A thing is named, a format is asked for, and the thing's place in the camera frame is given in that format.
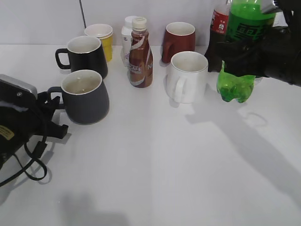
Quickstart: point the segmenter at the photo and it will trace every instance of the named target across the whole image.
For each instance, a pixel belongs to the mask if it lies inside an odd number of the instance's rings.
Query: green bottle
[[[233,0],[226,41],[233,42],[245,38],[260,40],[266,31],[272,27],[275,14],[261,13],[261,0]],[[236,77],[224,71],[224,65],[217,81],[217,90],[222,99],[230,102],[236,99],[245,102],[252,94],[255,76]]]

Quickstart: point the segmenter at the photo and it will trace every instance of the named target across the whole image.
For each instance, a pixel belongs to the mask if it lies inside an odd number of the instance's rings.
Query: gray mug
[[[47,91],[48,101],[51,101],[51,93],[62,93],[63,104],[59,109],[65,109],[70,120],[77,124],[96,123],[109,111],[110,101],[103,79],[92,70],[70,73],[60,87]]]

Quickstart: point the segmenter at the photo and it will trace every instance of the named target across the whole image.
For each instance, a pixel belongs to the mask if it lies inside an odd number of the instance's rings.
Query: yellow mug
[[[107,24],[93,24],[85,29],[85,34],[100,39],[107,62],[112,60],[113,28]]]

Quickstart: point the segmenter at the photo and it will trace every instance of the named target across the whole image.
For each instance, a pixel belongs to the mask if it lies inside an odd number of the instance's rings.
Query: white wall
[[[114,29],[114,44],[121,44],[121,28],[126,16],[148,19],[150,44],[161,45],[167,24],[175,21],[196,27],[197,45],[209,41],[209,27],[216,2],[225,0],[82,0],[87,26],[109,24]]]
[[[114,45],[121,44],[124,18],[148,19],[150,44],[161,45],[168,23],[196,27],[197,45],[209,41],[213,8],[225,0],[82,0],[87,25],[110,24]],[[280,17],[279,25],[284,18]],[[66,44],[83,35],[79,0],[0,0],[0,44]]]
[[[0,0],[0,44],[66,44],[83,27],[78,0]]]

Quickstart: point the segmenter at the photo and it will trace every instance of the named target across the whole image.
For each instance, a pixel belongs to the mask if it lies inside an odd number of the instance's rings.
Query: plastic bottle
[[[216,43],[225,40],[231,3],[232,0],[224,0],[213,11],[210,26],[210,41],[205,54],[209,63],[209,72],[220,72],[222,69],[222,59],[216,55],[215,48]]]
[[[275,14],[261,13],[261,0],[233,0],[226,41],[233,42],[245,38],[258,41],[263,38],[265,32],[273,25]],[[224,67],[219,74],[217,90],[224,101],[236,99],[245,102],[252,94],[255,76],[245,75],[236,77],[226,73]]]
[[[133,19],[132,47],[129,57],[130,82],[133,86],[145,88],[152,83],[152,53],[149,45],[149,32],[144,17]]]
[[[132,20],[136,16],[128,16],[124,19],[125,23],[121,30],[122,35],[122,61],[125,67],[129,66],[128,58],[132,46]]]

